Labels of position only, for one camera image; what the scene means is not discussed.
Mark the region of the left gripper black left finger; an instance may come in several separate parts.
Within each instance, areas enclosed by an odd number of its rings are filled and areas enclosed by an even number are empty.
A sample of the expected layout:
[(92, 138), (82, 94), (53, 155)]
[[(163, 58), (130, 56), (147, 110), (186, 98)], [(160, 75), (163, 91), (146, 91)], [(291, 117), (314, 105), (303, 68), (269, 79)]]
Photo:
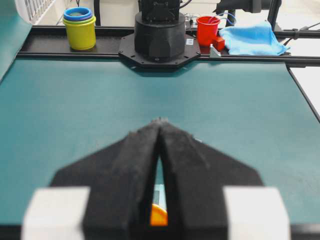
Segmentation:
[(149, 222), (160, 130), (152, 122), (60, 168), (26, 209), (23, 240), (128, 240)]

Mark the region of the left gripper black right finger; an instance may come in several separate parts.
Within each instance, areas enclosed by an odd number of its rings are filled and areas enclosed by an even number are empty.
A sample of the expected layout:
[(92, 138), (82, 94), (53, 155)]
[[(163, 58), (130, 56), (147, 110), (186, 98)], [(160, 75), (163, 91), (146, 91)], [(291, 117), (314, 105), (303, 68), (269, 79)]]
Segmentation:
[(289, 240), (279, 190), (252, 167), (163, 122), (160, 156), (169, 223), (185, 240)]

